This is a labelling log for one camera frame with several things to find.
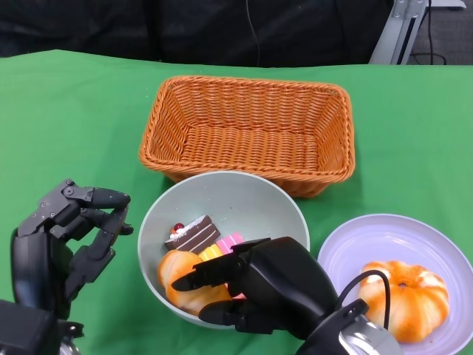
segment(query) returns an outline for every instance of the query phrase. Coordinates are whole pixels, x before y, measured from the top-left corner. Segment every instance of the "robotic hand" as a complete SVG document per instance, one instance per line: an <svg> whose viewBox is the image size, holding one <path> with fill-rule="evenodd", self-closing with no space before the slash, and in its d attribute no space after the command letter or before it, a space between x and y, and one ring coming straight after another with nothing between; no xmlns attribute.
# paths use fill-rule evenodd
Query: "robotic hand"
<svg viewBox="0 0 473 355"><path fill-rule="evenodd" d="M83 325L67 322L71 302L86 283L93 283L115 256L130 196L109 189L79 187L68 179L39 201L13 231L11 269L17 305L0 301L0 354L78 354L72 338ZM100 209L113 209L109 214ZM99 228L90 246L73 254L71 239L81 240Z"/></svg>
<svg viewBox="0 0 473 355"><path fill-rule="evenodd" d="M237 331L271 334L286 330L304 340L298 355L398 355L395 338L371 323L363 300L341 307L350 289L369 274L380 276L389 295L389 283L380 271L360 275L338 297L322 267L294 239L259 240L233 247L233 253L195 265L195 271L174 281L178 291L228 283L231 296L246 300L212 303L199 318ZM389 322L389 296L385 327Z"/></svg>

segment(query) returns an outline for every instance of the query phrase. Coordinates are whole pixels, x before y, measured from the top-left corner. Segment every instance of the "black cable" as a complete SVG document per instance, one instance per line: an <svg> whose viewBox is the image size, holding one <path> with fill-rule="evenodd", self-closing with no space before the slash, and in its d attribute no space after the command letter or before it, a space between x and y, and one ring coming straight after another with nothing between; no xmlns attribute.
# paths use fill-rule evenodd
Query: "black cable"
<svg viewBox="0 0 473 355"><path fill-rule="evenodd" d="M430 46L430 65L434 65L434 45L432 43L431 34L431 22L432 22L432 0L429 0L429 17L427 19L427 32L429 34L429 46Z"/></svg>
<svg viewBox="0 0 473 355"><path fill-rule="evenodd" d="M419 27L422 26L423 20L426 19L426 16L427 16L427 14L429 13L429 11L430 11L430 7L428 7L428 8L426 9L426 12L423 13L423 16L422 16L422 19L421 19L421 24L419 24Z"/></svg>
<svg viewBox="0 0 473 355"><path fill-rule="evenodd" d="M259 67L259 56L260 56L260 49L259 49L259 41L258 37L256 36L256 32L254 32L253 28L253 23L251 22L251 17L250 17L250 8L248 6L248 0L245 0L246 2L246 15L248 16L248 22L250 23L251 27L251 32L253 33L254 41L256 42L256 48L258 49L258 59L256 60L256 67Z"/></svg>
<svg viewBox="0 0 473 355"><path fill-rule="evenodd" d="M353 281L349 283L347 287L345 287L345 289L341 292L340 296L338 297L335 310L337 311L341 308L341 304L345 300L345 297L350 293L350 291L352 291L352 288L358 285L358 283L361 282L363 279L372 275L379 276L381 279L383 279L384 282L384 291L386 293L386 307L384 309L384 328L387 329L389 326L389 313L391 311L391 289L389 287L389 280L387 279L387 276L379 270L365 271L364 273L359 274L357 277L355 277Z"/></svg>
<svg viewBox="0 0 473 355"><path fill-rule="evenodd" d="M418 59L417 59L417 55L430 55L430 53L411 53L411 56L414 57L414 60L417 64L422 64ZM446 58L441 55L441 54L437 54L437 53L433 53L433 56L434 57L438 57L438 58L442 58L443 60L443 65L446 65Z"/></svg>

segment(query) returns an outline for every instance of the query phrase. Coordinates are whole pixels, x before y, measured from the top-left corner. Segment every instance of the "pink toy food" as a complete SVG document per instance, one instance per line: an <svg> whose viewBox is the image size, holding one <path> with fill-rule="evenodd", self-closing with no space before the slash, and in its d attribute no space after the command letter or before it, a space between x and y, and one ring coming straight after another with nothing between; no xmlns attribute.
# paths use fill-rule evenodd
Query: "pink toy food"
<svg viewBox="0 0 473 355"><path fill-rule="evenodd" d="M224 255L230 254L232 252L231 247L240 243L243 243L243 237L238 232L217 241L217 245Z"/></svg>

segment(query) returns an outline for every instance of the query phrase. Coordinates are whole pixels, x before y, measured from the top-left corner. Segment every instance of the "lavender plate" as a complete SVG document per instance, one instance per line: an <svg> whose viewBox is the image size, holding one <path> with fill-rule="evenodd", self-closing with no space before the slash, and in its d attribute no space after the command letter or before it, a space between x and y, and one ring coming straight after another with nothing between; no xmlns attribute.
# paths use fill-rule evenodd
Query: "lavender plate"
<svg viewBox="0 0 473 355"><path fill-rule="evenodd" d="M322 246L318 261L340 293L373 260L420 264L439 274L449 290L450 315L425 341L402 344L406 355L456 354L473 337L473 268L445 235L408 217L369 214L339 226ZM357 298L358 288L345 303Z"/></svg>

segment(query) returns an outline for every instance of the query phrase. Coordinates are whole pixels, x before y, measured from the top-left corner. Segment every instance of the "black fabric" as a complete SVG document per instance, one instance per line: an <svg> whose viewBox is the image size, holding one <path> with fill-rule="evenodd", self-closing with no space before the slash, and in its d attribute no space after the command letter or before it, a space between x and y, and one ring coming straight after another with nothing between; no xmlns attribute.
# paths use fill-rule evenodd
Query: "black fabric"
<svg viewBox="0 0 473 355"><path fill-rule="evenodd" d="M73 50L151 59L140 0L0 0L0 56Z"/></svg>
<svg viewBox="0 0 473 355"><path fill-rule="evenodd" d="M392 0L248 0L261 67L367 63ZM0 0L0 56L64 49L255 66L245 0Z"/></svg>
<svg viewBox="0 0 473 355"><path fill-rule="evenodd" d="M145 0L164 61L255 66L245 0ZM262 67L367 63L390 0L248 0Z"/></svg>

